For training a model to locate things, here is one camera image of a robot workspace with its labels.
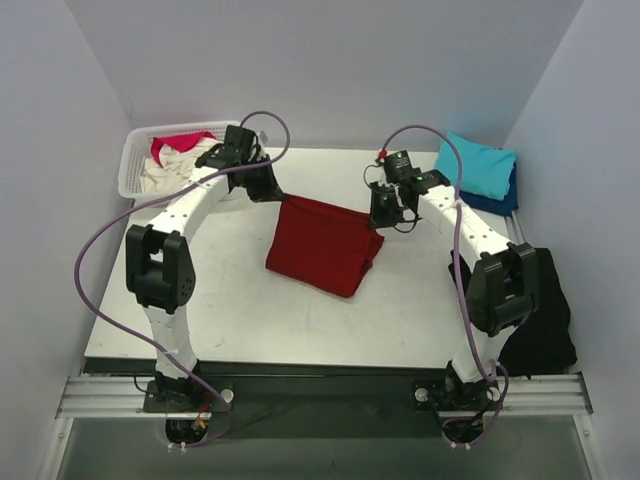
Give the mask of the dark red t-shirt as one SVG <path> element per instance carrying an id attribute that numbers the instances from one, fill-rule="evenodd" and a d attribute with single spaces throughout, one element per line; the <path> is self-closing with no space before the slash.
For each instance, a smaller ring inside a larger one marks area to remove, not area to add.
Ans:
<path id="1" fill-rule="evenodd" d="M 355 295 L 384 237 L 368 215 L 304 197 L 283 200 L 265 267 L 342 298 Z"/>

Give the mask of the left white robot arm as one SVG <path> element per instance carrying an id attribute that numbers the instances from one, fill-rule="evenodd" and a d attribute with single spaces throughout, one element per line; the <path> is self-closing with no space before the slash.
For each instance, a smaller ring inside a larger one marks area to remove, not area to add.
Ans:
<path id="1" fill-rule="evenodd" d="M 152 339 L 163 348 L 150 390 L 179 411 L 195 409 L 206 393 L 191 377 L 199 373 L 199 363 L 186 311 L 196 286 L 189 243 L 213 207 L 236 187 L 256 203 L 284 199 L 269 161 L 261 135 L 228 126 L 224 139 L 196 158 L 186 183 L 192 189 L 149 224 L 126 233 L 126 286 L 143 307 Z"/>

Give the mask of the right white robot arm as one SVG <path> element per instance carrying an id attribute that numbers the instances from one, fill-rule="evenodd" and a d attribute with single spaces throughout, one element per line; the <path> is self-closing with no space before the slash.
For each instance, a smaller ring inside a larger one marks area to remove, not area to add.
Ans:
<path id="1" fill-rule="evenodd" d="M 479 395 L 478 381 L 497 375 L 509 337 L 539 308 L 536 250 L 513 243 L 478 216 L 437 170 L 423 172 L 408 152 L 382 152 L 382 182 L 370 182 L 369 225 L 395 227 L 406 210 L 453 243 L 452 264 L 467 346 L 451 360 L 455 376 L 443 383 L 448 404 L 465 408 Z"/>

